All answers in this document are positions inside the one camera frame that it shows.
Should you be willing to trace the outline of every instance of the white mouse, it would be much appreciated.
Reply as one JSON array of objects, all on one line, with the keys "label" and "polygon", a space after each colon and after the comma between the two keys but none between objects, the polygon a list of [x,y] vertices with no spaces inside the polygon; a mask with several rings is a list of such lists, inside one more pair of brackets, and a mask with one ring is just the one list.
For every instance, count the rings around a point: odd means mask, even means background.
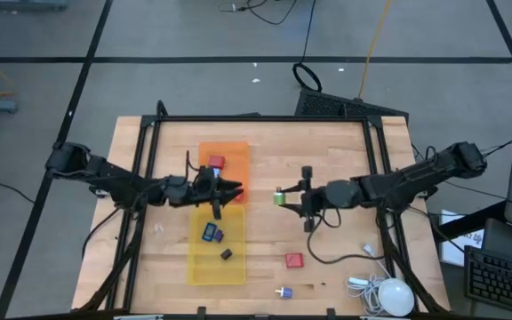
[{"label": "white mouse", "polygon": [[390,278],[379,287],[380,305],[392,316],[406,316],[414,308],[414,293],[402,280]]}]

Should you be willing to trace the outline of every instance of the black keyboard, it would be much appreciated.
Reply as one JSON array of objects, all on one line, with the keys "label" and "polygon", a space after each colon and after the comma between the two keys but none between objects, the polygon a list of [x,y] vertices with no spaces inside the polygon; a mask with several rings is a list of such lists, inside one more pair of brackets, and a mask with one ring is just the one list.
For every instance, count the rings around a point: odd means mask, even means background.
[{"label": "black keyboard", "polygon": [[512,310],[512,257],[465,247],[466,296]]}]

